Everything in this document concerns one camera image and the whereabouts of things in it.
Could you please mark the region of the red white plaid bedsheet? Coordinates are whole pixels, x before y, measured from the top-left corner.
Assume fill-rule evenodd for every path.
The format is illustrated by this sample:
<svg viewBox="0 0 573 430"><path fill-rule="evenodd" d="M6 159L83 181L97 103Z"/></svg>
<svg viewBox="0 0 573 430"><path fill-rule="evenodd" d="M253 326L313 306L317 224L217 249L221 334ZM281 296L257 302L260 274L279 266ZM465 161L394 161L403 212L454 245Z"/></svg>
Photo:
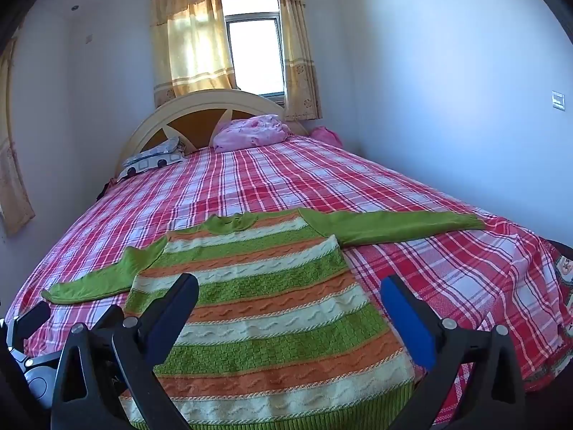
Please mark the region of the red white plaid bedsheet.
<svg viewBox="0 0 573 430"><path fill-rule="evenodd" d="M471 206L342 149L291 138L269 147L190 158L120 183L87 210L24 283L9 310L28 311L43 290L72 282L211 215L276 212L470 212ZM532 231L480 211L485 231L347 249L371 293L399 275L438 315L466 328L509 329L525 387L538 390L572 361L572 263Z"/></svg>

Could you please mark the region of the pink cloth beside bed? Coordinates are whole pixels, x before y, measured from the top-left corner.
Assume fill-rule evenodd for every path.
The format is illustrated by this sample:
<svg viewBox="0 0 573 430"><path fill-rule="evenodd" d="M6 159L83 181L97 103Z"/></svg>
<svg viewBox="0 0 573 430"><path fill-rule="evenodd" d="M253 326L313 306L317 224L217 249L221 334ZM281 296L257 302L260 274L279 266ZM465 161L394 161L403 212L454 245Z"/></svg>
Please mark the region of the pink cloth beside bed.
<svg viewBox="0 0 573 430"><path fill-rule="evenodd" d="M315 127L309 133L309 137L314 139L314 140L323 142L325 144L332 145L332 147L335 147L338 149L344 148L342 141L340 140L339 136L335 132L326 128L325 126Z"/></svg>

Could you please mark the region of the bright window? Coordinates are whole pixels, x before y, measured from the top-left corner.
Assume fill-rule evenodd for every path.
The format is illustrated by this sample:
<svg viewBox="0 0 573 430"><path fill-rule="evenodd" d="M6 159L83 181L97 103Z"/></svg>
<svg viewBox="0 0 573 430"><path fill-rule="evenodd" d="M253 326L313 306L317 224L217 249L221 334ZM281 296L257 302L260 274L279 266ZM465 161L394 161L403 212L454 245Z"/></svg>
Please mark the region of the bright window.
<svg viewBox="0 0 573 430"><path fill-rule="evenodd" d="M279 0L221 0L237 88L281 103L285 68Z"/></svg>

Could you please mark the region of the pink pillow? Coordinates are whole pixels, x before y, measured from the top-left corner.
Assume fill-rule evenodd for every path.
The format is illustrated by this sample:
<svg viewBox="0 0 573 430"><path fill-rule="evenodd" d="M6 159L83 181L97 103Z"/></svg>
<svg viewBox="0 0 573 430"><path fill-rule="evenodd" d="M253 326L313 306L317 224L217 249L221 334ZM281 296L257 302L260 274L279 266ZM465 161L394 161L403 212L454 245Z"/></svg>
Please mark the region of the pink pillow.
<svg viewBox="0 0 573 430"><path fill-rule="evenodd" d="M215 152L233 152L274 145L292 135L278 115L257 115L248 119L232 119L214 131L211 147Z"/></svg>

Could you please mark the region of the yellow window curtain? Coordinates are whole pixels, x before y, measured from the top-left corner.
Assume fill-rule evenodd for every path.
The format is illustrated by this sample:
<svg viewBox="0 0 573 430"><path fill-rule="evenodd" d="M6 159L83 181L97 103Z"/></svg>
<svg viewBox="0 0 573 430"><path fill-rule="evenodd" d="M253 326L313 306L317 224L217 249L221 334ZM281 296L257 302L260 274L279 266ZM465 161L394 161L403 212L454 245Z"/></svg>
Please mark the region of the yellow window curtain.
<svg viewBox="0 0 573 430"><path fill-rule="evenodd" d="M279 7L285 67L285 118L290 121L320 119L322 107L304 0L279 0Z"/></svg>
<svg viewBox="0 0 573 430"><path fill-rule="evenodd" d="M236 89L222 0L150 0L157 107L188 93Z"/></svg>

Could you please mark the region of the cream wooden headboard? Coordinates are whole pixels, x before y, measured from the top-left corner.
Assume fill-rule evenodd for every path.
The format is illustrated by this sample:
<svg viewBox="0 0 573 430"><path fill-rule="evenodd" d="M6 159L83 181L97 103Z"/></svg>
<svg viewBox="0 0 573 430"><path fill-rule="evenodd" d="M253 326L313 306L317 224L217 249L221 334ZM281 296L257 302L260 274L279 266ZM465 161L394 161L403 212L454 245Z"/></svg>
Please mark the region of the cream wooden headboard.
<svg viewBox="0 0 573 430"><path fill-rule="evenodd" d="M231 120L256 115L285 117L285 109L276 102L242 90L207 89L170 100L148 116L124 145L116 172L136 153L151 149L163 141L178 137L186 152L207 148L216 129Z"/></svg>

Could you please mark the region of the yellow left window curtain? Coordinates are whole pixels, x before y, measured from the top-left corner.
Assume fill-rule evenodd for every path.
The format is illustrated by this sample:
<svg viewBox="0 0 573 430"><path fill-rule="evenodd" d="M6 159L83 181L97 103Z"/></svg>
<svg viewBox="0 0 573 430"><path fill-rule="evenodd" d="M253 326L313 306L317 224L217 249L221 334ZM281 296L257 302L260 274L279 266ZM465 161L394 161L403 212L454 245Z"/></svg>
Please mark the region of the yellow left window curtain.
<svg viewBox="0 0 573 430"><path fill-rule="evenodd" d="M157 107L188 93L236 89L222 0L150 0Z"/></svg>

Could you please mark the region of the yellow side curtain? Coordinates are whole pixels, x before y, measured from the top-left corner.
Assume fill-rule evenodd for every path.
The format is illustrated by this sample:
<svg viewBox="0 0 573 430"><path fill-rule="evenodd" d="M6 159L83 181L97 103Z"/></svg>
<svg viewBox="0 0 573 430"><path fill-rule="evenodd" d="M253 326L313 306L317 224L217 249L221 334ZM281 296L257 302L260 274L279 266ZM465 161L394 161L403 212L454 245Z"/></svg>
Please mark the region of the yellow side curtain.
<svg viewBox="0 0 573 430"><path fill-rule="evenodd" d="M11 127L11 74L16 39L1 54L1 220L8 236L14 236L34 219L15 153Z"/></svg>

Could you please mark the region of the yellow right window curtain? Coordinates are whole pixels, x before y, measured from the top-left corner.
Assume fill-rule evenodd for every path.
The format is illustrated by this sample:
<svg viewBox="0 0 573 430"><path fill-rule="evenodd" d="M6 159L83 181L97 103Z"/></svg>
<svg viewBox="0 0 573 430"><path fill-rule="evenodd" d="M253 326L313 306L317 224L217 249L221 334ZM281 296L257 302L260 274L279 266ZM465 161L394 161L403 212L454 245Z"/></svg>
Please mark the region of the yellow right window curtain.
<svg viewBox="0 0 573 430"><path fill-rule="evenodd" d="M285 118L290 121L320 119L322 107L304 0L279 0L279 7L285 67Z"/></svg>

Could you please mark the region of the green orange striped knit sweater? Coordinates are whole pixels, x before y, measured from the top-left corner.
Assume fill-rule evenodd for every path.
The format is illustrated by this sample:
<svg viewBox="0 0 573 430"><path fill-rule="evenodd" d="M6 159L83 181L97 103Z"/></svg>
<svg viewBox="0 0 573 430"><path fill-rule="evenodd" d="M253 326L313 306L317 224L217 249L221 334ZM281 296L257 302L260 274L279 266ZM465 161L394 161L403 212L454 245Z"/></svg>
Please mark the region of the green orange striped knit sweater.
<svg viewBox="0 0 573 430"><path fill-rule="evenodd" d="M244 212L171 231L42 296L125 294L140 315L184 273L197 303L155 374L193 429L385 429L415 370L343 250L480 230L456 212Z"/></svg>

